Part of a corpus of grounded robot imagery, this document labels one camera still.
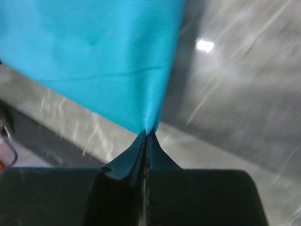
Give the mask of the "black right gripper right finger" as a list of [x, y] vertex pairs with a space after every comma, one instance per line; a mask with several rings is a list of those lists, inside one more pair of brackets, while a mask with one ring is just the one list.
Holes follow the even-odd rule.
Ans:
[[146, 140], [146, 221], [149, 226], [266, 226], [257, 187], [234, 169], [182, 169]]

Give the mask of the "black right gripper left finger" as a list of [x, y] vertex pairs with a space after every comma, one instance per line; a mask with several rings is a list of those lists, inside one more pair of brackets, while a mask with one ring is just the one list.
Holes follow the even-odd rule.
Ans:
[[136, 226], [146, 134], [102, 167], [13, 167], [0, 175], [3, 226]]

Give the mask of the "teal t-shirt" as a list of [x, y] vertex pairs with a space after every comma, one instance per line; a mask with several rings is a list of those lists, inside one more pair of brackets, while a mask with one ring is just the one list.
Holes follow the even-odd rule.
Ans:
[[183, 0], [3, 0], [0, 59], [134, 132], [158, 128]]

